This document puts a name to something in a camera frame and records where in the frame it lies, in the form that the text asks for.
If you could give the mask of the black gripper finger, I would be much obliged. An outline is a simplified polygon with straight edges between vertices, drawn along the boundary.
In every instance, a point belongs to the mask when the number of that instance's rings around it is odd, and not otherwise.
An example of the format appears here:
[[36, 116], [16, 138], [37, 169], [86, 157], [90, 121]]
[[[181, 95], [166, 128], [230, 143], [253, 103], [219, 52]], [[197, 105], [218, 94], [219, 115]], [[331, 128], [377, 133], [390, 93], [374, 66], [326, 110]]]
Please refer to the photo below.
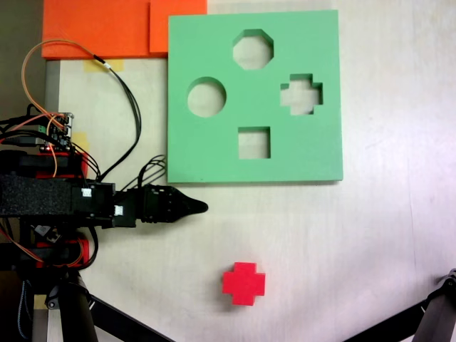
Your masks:
[[176, 222], [184, 217], [194, 214], [202, 214], [208, 211], [208, 204], [198, 199], [188, 197], [175, 189], [172, 195], [172, 216]]

